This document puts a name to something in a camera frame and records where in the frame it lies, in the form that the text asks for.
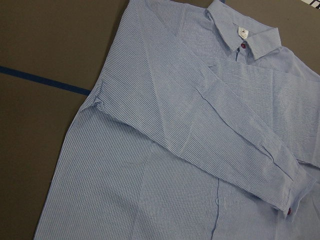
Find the light blue striped shirt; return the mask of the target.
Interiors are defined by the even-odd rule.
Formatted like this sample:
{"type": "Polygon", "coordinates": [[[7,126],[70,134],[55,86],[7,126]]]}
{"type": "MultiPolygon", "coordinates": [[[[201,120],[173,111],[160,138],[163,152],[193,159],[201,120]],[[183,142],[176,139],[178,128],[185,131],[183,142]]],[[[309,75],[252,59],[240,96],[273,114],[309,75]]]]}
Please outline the light blue striped shirt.
{"type": "Polygon", "coordinates": [[[319,237],[319,75],[219,0],[131,0],[34,238],[319,237]]]}

